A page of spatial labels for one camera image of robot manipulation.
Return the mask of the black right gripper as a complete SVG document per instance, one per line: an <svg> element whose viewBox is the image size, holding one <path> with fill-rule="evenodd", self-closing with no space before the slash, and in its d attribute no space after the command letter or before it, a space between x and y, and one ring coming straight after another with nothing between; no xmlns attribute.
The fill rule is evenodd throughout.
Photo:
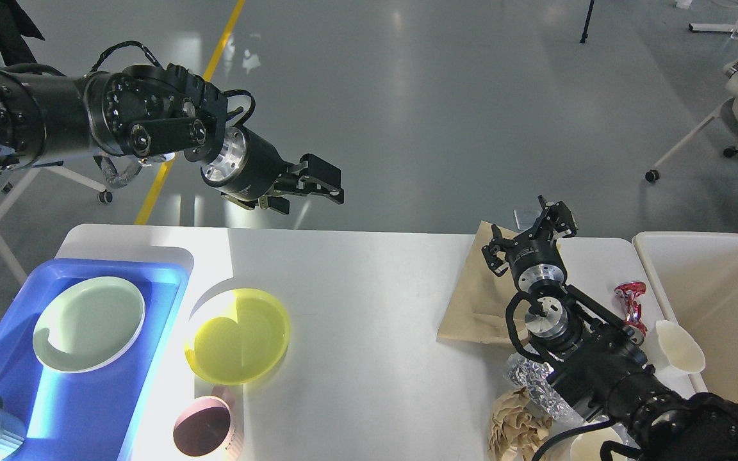
<svg viewBox="0 0 738 461"><path fill-rule="evenodd" d="M577 220L565 202L537 198L541 214L533 224L533 239L525 232L515 239L505 238L501 228L492 223L492 237L481 253L496 277L511 269L518 291L530 296L563 296L568 274L554 240L577 236Z"/></svg>

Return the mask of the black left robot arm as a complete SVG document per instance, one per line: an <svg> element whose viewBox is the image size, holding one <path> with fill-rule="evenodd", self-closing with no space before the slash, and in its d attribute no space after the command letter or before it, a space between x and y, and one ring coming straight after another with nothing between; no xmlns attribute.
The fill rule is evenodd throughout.
<svg viewBox="0 0 738 461"><path fill-rule="evenodd" d="M313 154L285 161L245 126L246 90L219 90L181 65L149 64L81 77L49 65L0 69L0 174L106 154L149 161L181 152L202 180L242 208L290 212L289 196L345 201L341 172Z"/></svg>

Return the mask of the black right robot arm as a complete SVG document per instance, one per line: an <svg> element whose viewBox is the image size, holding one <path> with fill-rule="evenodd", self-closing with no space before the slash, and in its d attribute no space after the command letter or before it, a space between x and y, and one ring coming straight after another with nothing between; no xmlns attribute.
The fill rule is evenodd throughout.
<svg viewBox="0 0 738 461"><path fill-rule="evenodd" d="M571 210L544 197L539 203L531 228L506 237L494 224L481 248L492 273L514 280L505 326L516 353L550 365L548 384L587 422L546 441L534 459L570 437L620 424L635 446L605 441L601 459L738 460L738 403L710 392L684 399L660 382L634 329L566 282L557 240L577 234Z"/></svg>

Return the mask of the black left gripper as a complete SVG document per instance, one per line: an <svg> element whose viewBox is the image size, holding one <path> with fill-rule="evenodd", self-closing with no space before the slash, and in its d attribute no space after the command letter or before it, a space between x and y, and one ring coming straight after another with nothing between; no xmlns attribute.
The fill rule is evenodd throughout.
<svg viewBox="0 0 738 461"><path fill-rule="evenodd" d="M289 170L290 175L305 182L295 184L275 182ZM334 204L345 203L341 187L341 170L315 154L304 154L291 165L272 143L243 126L226 129L222 150L208 165L201 167L202 180L219 190L228 201L253 210L259 207L281 215L289 215L288 197L320 197Z"/></svg>

